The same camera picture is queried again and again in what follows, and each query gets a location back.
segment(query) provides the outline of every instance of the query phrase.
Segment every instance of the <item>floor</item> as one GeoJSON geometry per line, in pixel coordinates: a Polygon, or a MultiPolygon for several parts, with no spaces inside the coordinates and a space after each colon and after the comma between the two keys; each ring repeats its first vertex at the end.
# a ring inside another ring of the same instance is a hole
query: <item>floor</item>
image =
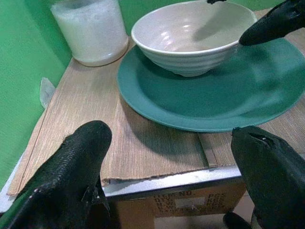
{"type": "MultiPolygon", "coordinates": [[[[236,206],[234,212],[246,221],[251,221],[254,204],[246,192],[236,206]]],[[[223,214],[196,217],[167,217],[156,218],[155,229],[226,229],[223,223],[223,214]]]]}

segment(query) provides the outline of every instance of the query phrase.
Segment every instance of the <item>ceramic bowl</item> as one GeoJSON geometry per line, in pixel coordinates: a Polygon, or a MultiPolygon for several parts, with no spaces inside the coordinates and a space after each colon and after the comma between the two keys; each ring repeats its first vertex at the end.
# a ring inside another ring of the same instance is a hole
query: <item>ceramic bowl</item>
{"type": "Polygon", "coordinates": [[[132,28],[132,39],[158,66],[186,77],[198,76],[227,61],[239,38],[257,21],[246,7],[204,0],[154,10],[132,28]]]}

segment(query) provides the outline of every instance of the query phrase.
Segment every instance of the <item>bamboo placemat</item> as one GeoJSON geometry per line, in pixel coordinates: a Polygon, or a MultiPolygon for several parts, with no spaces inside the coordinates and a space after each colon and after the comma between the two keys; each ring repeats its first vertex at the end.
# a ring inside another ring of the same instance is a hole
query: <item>bamboo placemat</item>
{"type": "MultiPolygon", "coordinates": [[[[287,38],[305,50],[304,31],[287,38]]],[[[71,60],[57,90],[37,123],[9,195],[17,194],[38,167],[82,124],[102,120],[112,130],[112,144],[102,164],[101,178],[140,179],[234,165],[230,133],[198,134],[168,128],[133,111],[120,98],[116,75],[121,59],[90,68],[71,60]]],[[[305,100],[290,112],[263,125],[304,153],[305,100]]]]}

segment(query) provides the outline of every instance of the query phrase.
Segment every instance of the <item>white container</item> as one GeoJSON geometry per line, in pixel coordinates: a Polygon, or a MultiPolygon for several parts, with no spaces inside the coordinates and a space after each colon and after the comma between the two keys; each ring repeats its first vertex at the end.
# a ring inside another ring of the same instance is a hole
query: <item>white container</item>
{"type": "Polygon", "coordinates": [[[73,57],[86,66],[102,66],[119,59],[127,50],[117,0],[65,0],[51,5],[73,57]]]}
{"type": "Polygon", "coordinates": [[[228,61],[256,21],[241,5],[188,1],[146,14],[133,26],[132,38],[156,65],[193,77],[228,61]]]}

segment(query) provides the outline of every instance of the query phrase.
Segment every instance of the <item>green backdrop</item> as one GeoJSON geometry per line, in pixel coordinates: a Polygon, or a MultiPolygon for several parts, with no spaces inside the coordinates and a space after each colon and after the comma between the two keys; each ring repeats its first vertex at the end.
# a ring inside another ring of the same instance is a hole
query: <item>green backdrop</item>
{"type": "MultiPolygon", "coordinates": [[[[119,0],[126,30],[144,14],[182,0],[119,0]]],[[[252,10],[282,0],[231,0],[252,10]]],[[[71,59],[46,0],[0,1],[0,189],[24,151],[43,108],[40,81],[56,86],[71,59]]]]}

